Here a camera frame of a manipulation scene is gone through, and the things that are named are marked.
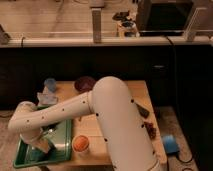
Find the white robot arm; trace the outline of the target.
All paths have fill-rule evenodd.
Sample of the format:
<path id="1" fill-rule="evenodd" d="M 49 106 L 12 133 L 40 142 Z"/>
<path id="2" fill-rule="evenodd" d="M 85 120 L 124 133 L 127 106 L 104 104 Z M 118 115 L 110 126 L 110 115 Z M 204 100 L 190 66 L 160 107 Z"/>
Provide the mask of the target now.
<path id="1" fill-rule="evenodd" d="M 116 77 L 104 77 L 93 89 L 43 110 L 20 103 L 8 129 L 30 144 L 34 130 L 94 114 L 99 122 L 115 171 L 162 171 L 144 122 L 128 86 Z"/>

